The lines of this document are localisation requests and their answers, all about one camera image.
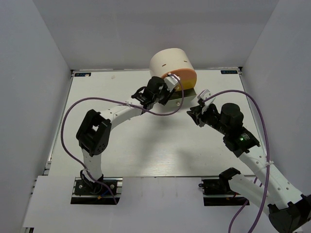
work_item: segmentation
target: white table surface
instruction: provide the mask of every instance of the white table surface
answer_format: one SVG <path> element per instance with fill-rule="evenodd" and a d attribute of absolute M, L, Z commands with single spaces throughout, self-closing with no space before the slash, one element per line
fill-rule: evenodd
<path fill-rule="evenodd" d="M 74 177 L 38 177 L 24 227 L 34 233 L 225 233 L 240 206 L 204 206 L 200 178 L 124 178 L 118 205 L 71 205 Z M 247 232 L 250 204 L 232 232 Z M 262 215 L 254 233 L 277 233 Z"/>
<path fill-rule="evenodd" d="M 227 89 L 243 90 L 238 74 L 223 75 L 219 70 L 198 70 L 195 91 L 204 89 L 217 93 Z M 104 97 L 127 100 L 150 79 L 148 70 L 92 72 L 90 77 L 74 77 L 66 110 L 85 97 Z M 259 140 L 258 132 L 244 95 L 228 93 L 216 98 L 217 108 L 227 102 L 236 103 L 244 114 L 244 126 Z M 245 175 L 252 171 L 230 152 L 223 136 L 214 129 L 200 128 L 186 114 L 196 100 L 173 116 L 154 116 L 145 113 L 115 128 L 109 145 L 102 156 L 102 169 L 107 177 L 134 176 L 217 176 L 229 167 Z M 90 100 L 77 105 L 70 113 L 65 126 L 65 144 L 78 158 L 82 152 L 75 138 L 77 130 L 90 109 L 106 110 L 112 103 Z M 172 111 L 173 106 L 155 105 L 155 112 Z M 63 150 L 58 135 L 52 152 L 50 176 L 79 176 L 82 167 Z"/>

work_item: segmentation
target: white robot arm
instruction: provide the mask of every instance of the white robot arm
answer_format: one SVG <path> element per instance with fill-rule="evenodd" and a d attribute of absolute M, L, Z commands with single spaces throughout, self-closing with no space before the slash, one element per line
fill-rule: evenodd
<path fill-rule="evenodd" d="M 108 145 L 111 130 L 133 117 L 142 115 L 145 110 L 152 109 L 157 102 L 165 105 L 178 85 L 177 79 L 179 79 L 177 76 L 170 75 L 164 79 L 153 76 L 147 86 L 138 89 L 127 100 L 128 105 L 118 105 L 100 112 L 93 109 L 87 112 L 76 138 L 82 149 L 84 164 L 94 179 L 103 180 L 102 152 Z M 92 193 L 96 194 L 102 188 L 85 170 L 81 170 L 80 177 L 90 187 Z"/>
<path fill-rule="evenodd" d="M 215 98 L 204 102 L 212 94 L 205 90 L 198 96 L 198 106 L 190 108 L 188 115 L 196 125 L 209 125 L 224 135 L 226 147 L 245 163 L 265 183 L 267 161 L 264 153 L 255 153 L 259 141 L 243 127 L 243 114 L 238 105 L 226 103 L 218 113 L 213 104 Z M 311 195 L 304 196 L 269 162 L 270 175 L 264 213 L 280 233 L 291 233 L 311 218 Z M 237 192 L 260 207 L 263 189 L 244 177 L 235 168 L 229 168 L 219 175 L 219 189 Z"/>

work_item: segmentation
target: cable tie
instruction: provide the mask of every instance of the cable tie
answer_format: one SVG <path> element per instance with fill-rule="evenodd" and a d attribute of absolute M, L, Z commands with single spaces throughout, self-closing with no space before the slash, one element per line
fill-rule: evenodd
<path fill-rule="evenodd" d="M 260 172 L 261 170 L 265 169 L 267 166 L 270 166 L 270 165 L 272 165 L 272 164 L 274 164 L 273 161 L 265 162 L 264 166 L 261 167 L 261 168 L 259 168 L 256 172 L 254 172 L 254 174 L 257 174 L 257 172 Z"/>
<path fill-rule="evenodd" d="M 175 75 L 175 74 L 171 74 L 175 79 L 179 80 L 180 81 L 180 77 Z"/>

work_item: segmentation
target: white tabletop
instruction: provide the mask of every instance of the white tabletop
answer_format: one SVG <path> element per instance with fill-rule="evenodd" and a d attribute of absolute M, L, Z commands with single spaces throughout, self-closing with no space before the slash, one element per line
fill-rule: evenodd
<path fill-rule="evenodd" d="M 198 70 L 195 91 L 209 89 L 217 93 L 228 89 L 243 90 L 238 74 L 221 74 L 219 70 Z M 104 97 L 127 100 L 150 79 L 148 70 L 92 72 L 90 77 L 74 77 L 66 110 L 85 97 Z M 259 140 L 258 132 L 244 95 L 227 93 L 216 98 L 220 110 L 227 102 L 236 103 L 244 114 L 244 126 Z M 186 114 L 196 99 L 173 116 L 143 114 L 115 128 L 109 145 L 102 156 L 102 169 L 107 177 L 130 176 L 217 176 L 229 167 L 245 175 L 252 171 L 230 152 L 223 143 L 223 136 L 214 129 L 200 128 Z M 82 152 L 75 138 L 77 130 L 90 109 L 106 110 L 112 103 L 90 100 L 78 104 L 70 113 L 65 126 L 65 144 L 78 158 Z M 175 106 L 156 104 L 155 112 L 172 111 Z M 63 150 L 60 136 L 52 153 L 50 176 L 79 176 L 82 169 Z"/>

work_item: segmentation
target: white cylinder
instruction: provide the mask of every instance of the white cylinder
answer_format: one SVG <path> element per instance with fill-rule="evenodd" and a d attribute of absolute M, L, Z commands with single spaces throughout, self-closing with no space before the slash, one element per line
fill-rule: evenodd
<path fill-rule="evenodd" d="M 180 77 L 185 90 L 194 88 L 196 72 L 194 71 L 186 53 L 181 49 L 167 49 L 158 52 L 150 61 L 151 76 L 165 78 L 168 73 Z"/>

